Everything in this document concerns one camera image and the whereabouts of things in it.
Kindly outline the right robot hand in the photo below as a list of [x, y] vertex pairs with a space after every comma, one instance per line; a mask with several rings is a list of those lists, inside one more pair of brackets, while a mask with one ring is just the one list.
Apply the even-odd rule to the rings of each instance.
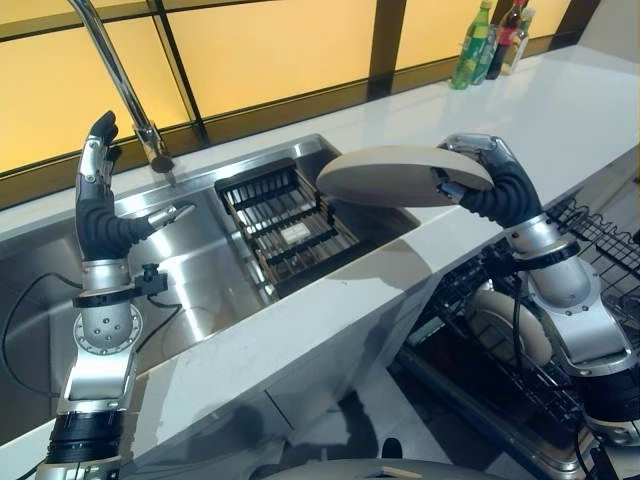
[[443, 195], [466, 210], [504, 229], [543, 213], [532, 181], [502, 138], [488, 134], [459, 133], [449, 135], [438, 147], [475, 161], [493, 181], [493, 187], [485, 191], [464, 187], [453, 181], [438, 185]]

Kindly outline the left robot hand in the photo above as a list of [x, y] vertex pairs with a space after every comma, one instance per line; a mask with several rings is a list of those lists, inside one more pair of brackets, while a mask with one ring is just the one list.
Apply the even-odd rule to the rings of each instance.
[[116, 116], [107, 111], [91, 127], [77, 167], [75, 228], [85, 262], [125, 258], [133, 245], [196, 209], [190, 201], [179, 201], [144, 217], [118, 217], [111, 190], [121, 154], [111, 145], [117, 133]]

